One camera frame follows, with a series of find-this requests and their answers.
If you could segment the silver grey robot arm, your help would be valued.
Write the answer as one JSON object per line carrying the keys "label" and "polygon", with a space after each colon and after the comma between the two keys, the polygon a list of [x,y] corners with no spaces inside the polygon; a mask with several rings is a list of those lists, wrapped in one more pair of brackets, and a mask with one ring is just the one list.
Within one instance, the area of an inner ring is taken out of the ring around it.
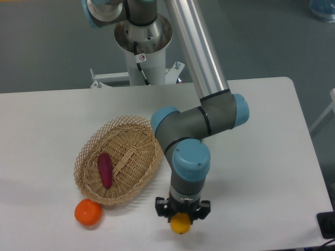
{"label": "silver grey robot arm", "polygon": [[210,151],[202,140],[246,123],[250,112],[244,97],[230,91],[198,1],[165,4],[169,18],[158,13],[156,1],[82,1],[93,27],[115,25],[132,86],[165,84],[165,50],[178,36],[200,105],[184,112],[164,107],[151,117],[172,171],[169,197],[157,197],[155,209],[169,223],[192,224],[211,211],[210,202],[200,198],[210,169]]}

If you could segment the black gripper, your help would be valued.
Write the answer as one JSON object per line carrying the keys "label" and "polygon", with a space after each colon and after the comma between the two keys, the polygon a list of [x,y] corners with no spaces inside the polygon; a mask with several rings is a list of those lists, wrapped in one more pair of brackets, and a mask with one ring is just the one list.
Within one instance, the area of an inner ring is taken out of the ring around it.
{"label": "black gripper", "polygon": [[170,223],[171,216],[179,213],[187,213],[191,224],[196,220],[204,220],[210,214],[210,201],[183,201],[180,202],[172,196],[168,198],[156,197],[155,210],[159,217],[164,217]]}

